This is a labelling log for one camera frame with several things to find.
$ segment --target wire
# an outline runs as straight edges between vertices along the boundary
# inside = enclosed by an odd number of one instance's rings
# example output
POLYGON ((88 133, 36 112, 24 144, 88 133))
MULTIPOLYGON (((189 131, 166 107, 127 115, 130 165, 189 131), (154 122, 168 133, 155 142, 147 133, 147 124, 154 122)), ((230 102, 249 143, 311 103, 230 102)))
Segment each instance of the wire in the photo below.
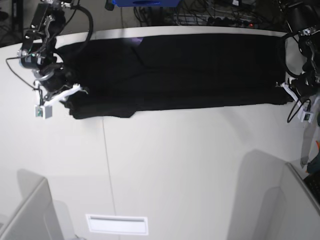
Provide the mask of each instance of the wire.
POLYGON ((181 6, 183 4, 184 0, 181 0, 179 3, 178 3, 178 6, 176 7, 176 24, 178 26, 181 26, 180 24, 180 20, 179 20, 179 13, 180 13, 180 9, 181 9, 181 6))
POLYGON ((299 44, 299 42, 298 42, 298 40, 295 38, 295 36, 292 36, 292 38, 295 40, 295 42, 296 42, 297 44, 299 44))
POLYGON ((124 14, 123 14, 123 8, 120 8, 120 17, 121 17, 121 27, 124 29, 125 28, 125 23, 124 23, 124 14))
POLYGON ((24 80, 22 77, 20 77, 10 66, 10 64, 8 63, 8 60, 14 60, 14 59, 19 59, 19 57, 9 57, 5 60, 6 65, 8 66, 8 68, 10 69, 10 71, 17 76, 22 82, 24 82, 26 85, 28 85, 30 88, 32 88, 33 90, 38 90, 37 88, 35 88, 34 86, 32 86, 30 83, 28 83, 26 80, 24 80))
POLYGON ((189 25, 188 20, 187 20, 187 16, 186 16, 186 10, 181 6, 182 10, 183 10, 183 15, 184 15, 184 20, 185 20, 185 24, 189 25))
POLYGON ((208 7, 209 4, 205 1, 205 0, 197 0, 197 2, 203 6, 203 8, 205 9, 205 11, 209 14, 210 17, 213 18, 213 16, 211 15, 211 13, 208 11, 208 7))
POLYGON ((14 44, 21 42, 21 38, 15 35, 15 33, 7 25, 0 25, 0 29, 5 31, 5 34, 0 38, 0 44, 7 36, 12 36, 14 38, 14 44))
POLYGON ((195 21, 196 21, 196 24, 197 24, 197 25, 200 26, 200 24, 199 24, 199 22, 198 22, 198 19, 200 19, 200 20, 202 20, 202 21, 204 21, 204 22, 207 21, 206 19, 203 19, 203 18, 199 17, 199 16, 194 12, 194 9, 190 9, 190 8, 188 7, 188 5, 186 4, 185 1, 184 1, 183 3, 184 3, 184 5, 185 5, 185 8, 186 8, 186 9, 184 9, 183 7, 182 7, 182 9, 186 10, 190 15, 193 15, 193 16, 195 17, 195 21))
POLYGON ((288 116, 288 118, 287 118, 287 120, 286 120, 286 122, 287 122, 288 124, 292 121, 292 119, 294 119, 294 117, 297 115, 297 113, 300 111, 300 109, 304 106, 304 104, 305 104, 306 102, 309 101, 309 105, 308 105, 308 106, 311 106, 311 100, 310 100, 309 98, 306 99, 306 100, 304 100, 304 101, 301 103, 301 105, 299 106, 298 110, 297 110, 297 111, 293 114, 293 116, 291 117, 291 114, 293 113, 293 111, 294 111, 294 109, 296 108, 298 102, 300 102, 300 101, 301 101, 301 100, 298 99, 298 100, 295 102, 295 104, 293 105, 293 108, 291 109, 291 111, 290 111, 290 113, 289 113, 289 116, 288 116))
POLYGON ((280 61, 281 65, 282 65, 282 67, 284 68, 284 70, 285 70, 291 77, 293 77, 293 78, 295 78, 295 79, 298 79, 300 76, 297 75, 297 74, 294 74, 292 71, 290 71, 290 69, 289 69, 288 66, 287 66, 286 60, 282 58, 281 52, 280 52, 280 50, 281 50, 281 45, 282 45, 283 43, 285 43, 288 38, 293 37, 294 35, 295 35, 294 33, 289 32, 289 33, 285 34, 284 36, 282 36, 282 37, 279 39, 279 41, 276 43, 276 49, 277 49, 277 55, 278 55, 279 61, 280 61))
POLYGON ((78 9, 75 9, 75 10, 73 11, 71 17, 70 17, 69 20, 65 23, 64 26, 67 26, 67 25, 71 22, 71 20, 72 20, 72 19, 74 18, 74 16, 75 16, 77 10, 78 10, 78 9))
POLYGON ((74 57, 75 55, 78 55, 88 45, 88 43, 92 37, 92 34, 94 32, 94 19, 93 19, 91 13, 86 8, 84 8, 83 6, 80 6, 80 5, 73 6, 71 9, 79 10, 79 11, 83 12, 88 17, 89 31, 88 31, 86 39, 82 43, 82 45, 75 52, 72 52, 68 57, 70 57, 70 56, 74 57))
MULTIPOLYGON (((219 9, 216 9, 215 7, 213 7, 213 6, 211 7, 211 9, 213 9, 217 13, 223 13, 223 14, 233 14, 234 13, 232 11, 219 10, 219 9)), ((242 18, 242 17, 255 18, 254 16, 249 16, 249 15, 241 15, 240 18, 242 18)))
POLYGON ((146 10, 142 7, 134 7, 133 8, 133 13, 135 15, 135 18, 139 21, 140 27, 143 27, 143 24, 146 24, 148 27, 150 26, 149 24, 149 17, 146 16, 146 10))

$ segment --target white vent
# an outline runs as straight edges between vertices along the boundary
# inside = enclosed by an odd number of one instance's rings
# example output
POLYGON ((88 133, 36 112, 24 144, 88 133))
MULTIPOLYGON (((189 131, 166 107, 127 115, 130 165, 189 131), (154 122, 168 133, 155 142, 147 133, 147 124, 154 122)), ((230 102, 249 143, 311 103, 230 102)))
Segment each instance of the white vent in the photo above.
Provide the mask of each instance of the white vent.
POLYGON ((87 214, 92 233, 119 235, 148 235, 148 218, 131 216, 103 216, 87 214))

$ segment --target table surface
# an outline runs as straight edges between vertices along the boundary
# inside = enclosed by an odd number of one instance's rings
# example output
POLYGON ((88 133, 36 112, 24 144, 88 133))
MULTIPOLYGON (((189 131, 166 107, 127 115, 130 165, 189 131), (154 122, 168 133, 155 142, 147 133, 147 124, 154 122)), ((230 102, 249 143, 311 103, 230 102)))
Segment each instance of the table surface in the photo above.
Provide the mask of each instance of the table surface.
MULTIPOLYGON (((283 35, 160 26, 99 31, 92 39, 213 33, 235 38, 283 35)), ((85 37, 59 36, 57 47, 85 37)), ((286 57, 290 69, 299 72, 303 58, 295 44, 289 40, 286 57)), ((20 47, 0 49, 0 191, 5 193, 0 197, 0 219, 20 202, 17 170, 26 169, 48 178, 66 239, 74 233, 88 240, 137 239, 90 233, 85 214, 97 214, 148 217, 151 240, 248 240, 265 192, 280 184, 284 162, 298 166, 303 142, 314 137, 315 126, 297 119, 287 124, 292 104, 144 111, 129 119, 84 120, 73 119, 56 104, 52 118, 35 118, 35 93, 5 64, 20 47), (245 224, 238 229, 243 218, 245 224)), ((18 60, 10 64, 32 83, 30 70, 18 60)))

